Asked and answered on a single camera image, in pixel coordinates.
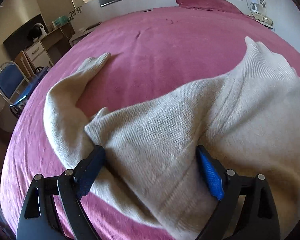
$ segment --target pink bedsheet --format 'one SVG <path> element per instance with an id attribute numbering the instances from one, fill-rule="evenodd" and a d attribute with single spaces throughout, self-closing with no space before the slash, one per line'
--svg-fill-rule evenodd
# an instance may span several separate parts
<path id="1" fill-rule="evenodd" d="M 112 58 L 87 85 L 78 106 L 87 116 L 164 95 L 175 88 L 233 69 L 245 54 L 245 36 L 282 54 L 300 76 L 300 54 L 275 33 L 243 15 L 185 8 L 136 12 L 101 24 L 75 45 L 31 96 L 14 130 L 1 181 L 4 215 L 16 232 L 19 213 L 33 176 L 64 170 L 47 140 L 43 106 L 49 89 L 73 73 L 87 57 L 111 52 Z M 71 236 L 60 201 L 56 205 Z M 162 229 L 138 224 L 89 193 L 82 205 L 102 239 L 172 239 Z"/>

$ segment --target cable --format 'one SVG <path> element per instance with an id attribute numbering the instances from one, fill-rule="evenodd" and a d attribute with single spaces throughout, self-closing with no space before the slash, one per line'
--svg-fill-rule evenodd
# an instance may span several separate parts
<path id="1" fill-rule="evenodd" d="M 248 5 L 248 0 L 246 0 L 246 3 L 247 3 L 247 7 L 249 8 L 250 13 L 251 13 L 253 19 L 256 19 L 256 18 L 254 17 L 254 15 L 253 15 L 252 11 L 251 11 L 251 4 L 252 4 L 252 3 L 250 3 L 250 5 Z"/>

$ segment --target blue grip pad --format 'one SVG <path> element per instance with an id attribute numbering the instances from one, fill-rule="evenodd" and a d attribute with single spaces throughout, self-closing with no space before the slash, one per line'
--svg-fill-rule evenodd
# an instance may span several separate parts
<path id="1" fill-rule="evenodd" d="M 211 195 L 215 196 L 219 201 L 223 199 L 225 192 L 223 190 L 222 179 L 213 167 L 208 158 L 200 152 L 200 160 L 202 173 L 205 176 L 205 181 L 208 185 Z"/>

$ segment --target metal rivet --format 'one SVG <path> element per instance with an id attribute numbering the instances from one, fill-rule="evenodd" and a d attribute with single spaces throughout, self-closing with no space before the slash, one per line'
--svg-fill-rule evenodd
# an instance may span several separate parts
<path id="1" fill-rule="evenodd" d="M 66 170 L 65 175 L 70 176 L 73 174 L 73 170 Z"/>
<path id="2" fill-rule="evenodd" d="M 259 174 L 259 175 L 258 175 L 258 179 L 265 180 L 266 177 L 265 177 L 263 174 Z"/>
<path id="3" fill-rule="evenodd" d="M 34 176 L 34 180 L 39 180 L 42 178 L 42 175 L 41 174 L 37 174 Z"/>
<path id="4" fill-rule="evenodd" d="M 227 170 L 227 174 L 229 176 L 234 176 L 235 175 L 235 171 L 234 170 Z"/>

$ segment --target green container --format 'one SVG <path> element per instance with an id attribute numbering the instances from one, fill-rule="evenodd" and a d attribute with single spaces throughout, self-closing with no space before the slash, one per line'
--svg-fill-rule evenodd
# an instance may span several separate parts
<path id="1" fill-rule="evenodd" d="M 65 25 L 67 22 L 68 22 L 68 17 L 67 16 L 61 16 L 59 17 L 58 19 L 56 19 L 54 21 L 54 24 L 57 26 L 57 27 L 60 27 L 62 25 Z"/>

